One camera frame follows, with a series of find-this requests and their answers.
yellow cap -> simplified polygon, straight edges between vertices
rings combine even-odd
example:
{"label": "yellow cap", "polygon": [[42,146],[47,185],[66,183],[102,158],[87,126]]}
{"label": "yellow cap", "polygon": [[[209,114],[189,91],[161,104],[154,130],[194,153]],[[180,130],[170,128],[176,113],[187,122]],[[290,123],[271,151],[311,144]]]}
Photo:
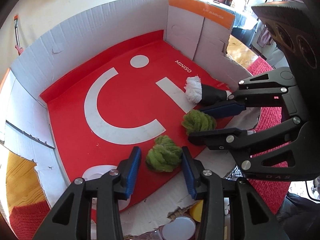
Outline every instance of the yellow cap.
{"label": "yellow cap", "polygon": [[190,208],[190,215],[197,222],[201,221],[202,207],[203,207],[203,200],[199,201],[192,208]]}

black cable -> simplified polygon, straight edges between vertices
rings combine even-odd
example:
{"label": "black cable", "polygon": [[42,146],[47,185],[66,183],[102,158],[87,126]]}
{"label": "black cable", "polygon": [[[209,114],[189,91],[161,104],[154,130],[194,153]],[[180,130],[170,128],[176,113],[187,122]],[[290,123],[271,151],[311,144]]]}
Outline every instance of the black cable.
{"label": "black cable", "polygon": [[305,182],[305,183],[306,183],[306,188],[307,188],[307,193],[308,193],[309,198],[312,199],[312,200],[314,200],[314,201],[320,202],[319,199],[315,199],[315,198],[312,198],[312,197],[310,196],[309,190],[308,190],[308,184],[307,184],[307,182]]}

orange stripe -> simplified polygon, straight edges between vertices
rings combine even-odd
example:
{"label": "orange stripe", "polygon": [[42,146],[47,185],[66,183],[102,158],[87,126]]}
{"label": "orange stripe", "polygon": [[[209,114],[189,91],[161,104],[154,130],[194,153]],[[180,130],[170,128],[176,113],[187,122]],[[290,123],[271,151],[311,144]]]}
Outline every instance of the orange stripe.
{"label": "orange stripe", "polygon": [[169,0],[169,5],[178,7],[205,18],[208,18],[221,26],[231,29],[235,16],[213,5],[197,0]]}
{"label": "orange stripe", "polygon": [[4,82],[5,82],[8,74],[9,74],[9,72],[10,72],[10,68],[7,69],[7,72],[5,73],[4,78],[3,78],[3,80],[2,80],[2,82],[1,82],[1,84],[0,84],[0,92],[1,92],[1,90],[2,90],[2,87],[3,87],[3,85],[4,85]]}

green pom pom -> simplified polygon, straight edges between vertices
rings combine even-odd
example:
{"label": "green pom pom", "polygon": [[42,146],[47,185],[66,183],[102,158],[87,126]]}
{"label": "green pom pom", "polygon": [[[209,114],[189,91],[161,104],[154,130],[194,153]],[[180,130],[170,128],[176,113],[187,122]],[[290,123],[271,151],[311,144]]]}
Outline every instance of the green pom pom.
{"label": "green pom pom", "polygon": [[187,135],[192,132],[214,130],[217,127],[217,122],[213,117],[194,109],[183,117],[181,124],[186,128]]}
{"label": "green pom pom", "polygon": [[171,172],[177,168],[181,163],[182,149],[167,135],[160,135],[155,143],[146,157],[147,167],[156,172]]}

wooden floor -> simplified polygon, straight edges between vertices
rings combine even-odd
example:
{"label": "wooden floor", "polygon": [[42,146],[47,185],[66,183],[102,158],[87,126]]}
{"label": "wooden floor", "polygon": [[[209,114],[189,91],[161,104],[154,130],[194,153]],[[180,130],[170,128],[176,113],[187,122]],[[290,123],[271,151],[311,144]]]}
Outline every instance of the wooden floor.
{"label": "wooden floor", "polygon": [[233,36],[230,36],[227,52],[244,68],[248,68],[258,58],[254,52]]}
{"label": "wooden floor", "polygon": [[[258,58],[256,54],[233,36],[230,36],[227,51],[244,68],[248,68]],[[6,175],[9,212],[15,206],[45,200],[37,174],[34,171],[35,165],[35,163],[27,161],[12,152],[9,153]]]}

